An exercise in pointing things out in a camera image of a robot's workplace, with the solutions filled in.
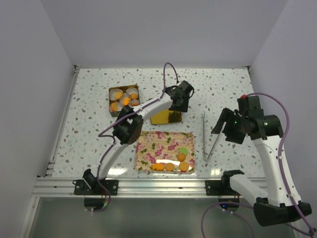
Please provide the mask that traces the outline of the gold tin lid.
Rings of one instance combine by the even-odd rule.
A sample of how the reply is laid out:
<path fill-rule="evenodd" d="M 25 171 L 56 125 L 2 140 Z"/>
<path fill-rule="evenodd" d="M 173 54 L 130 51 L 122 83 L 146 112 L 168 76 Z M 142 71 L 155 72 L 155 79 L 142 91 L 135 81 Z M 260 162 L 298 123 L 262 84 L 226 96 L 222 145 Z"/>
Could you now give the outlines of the gold tin lid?
<path fill-rule="evenodd" d="M 173 124 L 181 121 L 182 113 L 171 110 L 163 110 L 150 118 L 152 125 Z"/>

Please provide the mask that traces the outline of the tan scalloped cookie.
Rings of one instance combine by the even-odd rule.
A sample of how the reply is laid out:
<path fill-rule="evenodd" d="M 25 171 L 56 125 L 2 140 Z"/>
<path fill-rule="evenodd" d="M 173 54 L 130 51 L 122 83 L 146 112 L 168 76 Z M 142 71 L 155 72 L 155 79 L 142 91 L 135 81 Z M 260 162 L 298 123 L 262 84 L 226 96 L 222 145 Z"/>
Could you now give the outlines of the tan scalloped cookie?
<path fill-rule="evenodd" d="M 132 100 L 136 100 L 138 98 L 138 94 L 132 93 L 132 94 L 130 94 L 130 97 Z"/>

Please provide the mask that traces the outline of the silver metal tongs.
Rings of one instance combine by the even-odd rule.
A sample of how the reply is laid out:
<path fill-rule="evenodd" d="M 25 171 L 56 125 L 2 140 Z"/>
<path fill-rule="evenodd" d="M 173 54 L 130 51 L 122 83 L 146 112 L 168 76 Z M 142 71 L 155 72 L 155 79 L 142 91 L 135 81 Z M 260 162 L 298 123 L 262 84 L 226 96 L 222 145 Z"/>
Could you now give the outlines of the silver metal tongs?
<path fill-rule="evenodd" d="M 203 146 L 204 161 L 209 162 L 214 153 L 219 134 L 212 133 L 216 126 L 217 118 L 204 112 L 203 114 Z"/>

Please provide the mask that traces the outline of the orange star cookie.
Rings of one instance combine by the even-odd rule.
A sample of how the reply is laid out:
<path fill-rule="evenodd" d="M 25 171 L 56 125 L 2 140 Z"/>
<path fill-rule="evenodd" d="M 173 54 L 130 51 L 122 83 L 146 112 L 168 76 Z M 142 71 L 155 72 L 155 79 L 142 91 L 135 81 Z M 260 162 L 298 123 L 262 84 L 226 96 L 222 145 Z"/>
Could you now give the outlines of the orange star cookie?
<path fill-rule="evenodd" d="M 131 101 L 131 99 L 130 99 L 129 97 L 124 97 L 124 98 L 122 99 L 122 104 L 123 104 L 123 106 L 129 105 L 130 101 Z"/>

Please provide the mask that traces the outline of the floral cookie tin box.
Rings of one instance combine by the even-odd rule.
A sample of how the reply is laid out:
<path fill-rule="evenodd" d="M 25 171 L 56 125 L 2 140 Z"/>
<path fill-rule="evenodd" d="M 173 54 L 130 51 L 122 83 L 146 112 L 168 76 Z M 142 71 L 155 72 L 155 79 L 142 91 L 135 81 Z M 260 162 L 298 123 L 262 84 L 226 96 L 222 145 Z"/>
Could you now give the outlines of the floral cookie tin box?
<path fill-rule="evenodd" d="M 139 87 L 137 84 L 110 87 L 108 90 L 109 112 L 117 117 L 124 106 L 140 105 Z"/>

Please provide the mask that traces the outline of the tan dotted round cookie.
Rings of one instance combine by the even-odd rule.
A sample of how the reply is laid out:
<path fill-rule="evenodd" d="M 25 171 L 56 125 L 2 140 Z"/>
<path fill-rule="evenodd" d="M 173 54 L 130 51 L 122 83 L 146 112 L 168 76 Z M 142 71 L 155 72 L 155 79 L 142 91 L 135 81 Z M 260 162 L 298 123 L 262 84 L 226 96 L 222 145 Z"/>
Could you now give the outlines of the tan dotted round cookie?
<path fill-rule="evenodd" d="M 116 100 L 119 100 L 121 97 L 122 97 L 122 93 L 120 91 L 116 92 L 115 95 L 114 95 L 114 98 Z"/>

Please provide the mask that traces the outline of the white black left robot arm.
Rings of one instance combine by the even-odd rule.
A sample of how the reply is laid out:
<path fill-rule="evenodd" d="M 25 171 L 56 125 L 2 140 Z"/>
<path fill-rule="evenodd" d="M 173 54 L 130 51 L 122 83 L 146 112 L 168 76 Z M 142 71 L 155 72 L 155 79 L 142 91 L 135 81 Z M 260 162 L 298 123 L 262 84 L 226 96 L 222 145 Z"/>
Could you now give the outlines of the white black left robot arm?
<path fill-rule="evenodd" d="M 97 171 L 84 171 L 81 179 L 73 181 L 75 195 L 117 195 L 119 181 L 107 179 L 108 172 L 119 155 L 141 135 L 143 123 L 163 110 L 188 112 L 194 88 L 187 81 L 163 89 L 159 97 L 136 107 L 125 106 L 116 121 L 98 137 L 110 137 L 113 142 L 97 163 Z"/>

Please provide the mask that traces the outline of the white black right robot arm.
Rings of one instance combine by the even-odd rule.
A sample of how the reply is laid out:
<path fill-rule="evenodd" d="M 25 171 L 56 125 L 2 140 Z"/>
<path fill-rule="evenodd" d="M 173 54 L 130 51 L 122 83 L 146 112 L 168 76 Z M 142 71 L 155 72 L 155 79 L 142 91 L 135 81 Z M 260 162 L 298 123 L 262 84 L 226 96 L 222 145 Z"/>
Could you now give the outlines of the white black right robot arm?
<path fill-rule="evenodd" d="M 238 193 L 253 207 L 257 222 L 263 226 L 288 224 L 312 213 L 311 205 L 302 201 L 288 167 L 284 141 L 289 128 L 282 128 L 276 115 L 264 114 L 258 94 L 243 95 L 238 109 L 224 108 L 212 130 L 223 133 L 228 142 L 242 144 L 249 136 L 260 156 L 267 190 L 251 182 L 241 170 L 225 171 L 212 189 L 225 194 Z"/>

